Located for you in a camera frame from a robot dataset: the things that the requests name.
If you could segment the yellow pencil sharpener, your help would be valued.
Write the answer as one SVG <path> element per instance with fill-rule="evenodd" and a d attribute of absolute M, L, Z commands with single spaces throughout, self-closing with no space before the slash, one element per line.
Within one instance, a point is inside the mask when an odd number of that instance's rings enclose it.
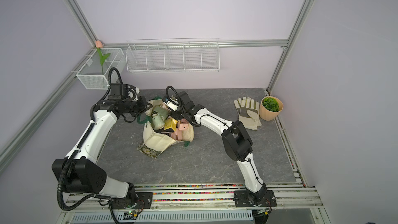
<path fill-rule="evenodd" d="M 165 132 L 175 132 L 177 130 L 178 121 L 174 118 L 168 118 L 164 121 L 163 130 Z"/>

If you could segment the cream tote bag green handles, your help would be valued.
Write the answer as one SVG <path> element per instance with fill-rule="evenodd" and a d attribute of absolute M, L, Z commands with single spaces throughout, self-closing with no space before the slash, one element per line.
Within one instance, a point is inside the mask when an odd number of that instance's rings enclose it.
<path fill-rule="evenodd" d="M 152 110 L 155 106 L 160 106 L 166 110 L 167 106 L 163 103 L 160 97 L 150 100 L 149 103 L 152 107 L 145 112 L 145 120 L 147 121 L 144 125 L 143 131 L 143 141 L 139 144 L 137 150 L 143 154 L 150 157 L 156 158 L 161 153 L 163 153 L 170 146 L 177 143 L 185 143 L 187 146 L 194 139 L 194 128 L 190 124 L 189 128 L 184 131 L 176 130 L 175 132 L 165 132 L 163 129 L 154 130 L 152 128 L 151 118 L 153 116 Z M 171 116 L 171 111 L 169 111 L 168 118 L 174 118 Z"/>

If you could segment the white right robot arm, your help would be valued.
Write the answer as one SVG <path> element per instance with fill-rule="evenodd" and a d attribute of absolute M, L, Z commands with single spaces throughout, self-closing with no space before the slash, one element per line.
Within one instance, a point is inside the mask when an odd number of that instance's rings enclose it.
<path fill-rule="evenodd" d="M 225 120 L 200 104 L 194 104 L 186 92 L 167 94 L 164 102 L 177 117 L 184 118 L 195 127 L 207 127 L 218 134 L 223 141 L 226 154 L 237 163 L 245 181 L 247 199 L 250 205 L 265 201 L 268 188 L 260 177 L 253 157 L 253 142 L 239 120 Z"/>

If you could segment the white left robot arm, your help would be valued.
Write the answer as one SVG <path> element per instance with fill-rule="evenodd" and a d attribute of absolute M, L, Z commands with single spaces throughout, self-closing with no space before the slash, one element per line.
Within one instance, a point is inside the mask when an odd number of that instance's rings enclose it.
<path fill-rule="evenodd" d="M 56 159 L 52 170 L 58 180 L 57 200 L 66 208 L 64 193 L 87 193 L 89 197 L 137 199 L 132 183 L 109 177 L 97 165 L 106 138 L 119 117 L 137 117 L 148 108 L 143 96 L 134 100 L 106 100 L 94 104 L 90 123 L 74 148 L 62 159 Z"/>

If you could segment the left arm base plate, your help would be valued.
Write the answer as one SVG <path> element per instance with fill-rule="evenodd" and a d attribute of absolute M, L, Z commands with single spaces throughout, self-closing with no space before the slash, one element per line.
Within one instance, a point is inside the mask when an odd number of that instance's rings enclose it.
<path fill-rule="evenodd" d="M 136 192 L 133 199 L 116 198 L 109 201 L 112 209 L 150 209 L 153 200 L 153 192 Z"/>

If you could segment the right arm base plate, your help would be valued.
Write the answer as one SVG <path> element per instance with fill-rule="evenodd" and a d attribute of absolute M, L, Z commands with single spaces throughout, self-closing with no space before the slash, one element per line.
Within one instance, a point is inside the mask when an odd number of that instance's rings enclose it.
<path fill-rule="evenodd" d="M 254 194 L 249 190 L 234 191 L 233 201 L 236 207 L 276 207 L 276 197 L 272 190 Z"/>

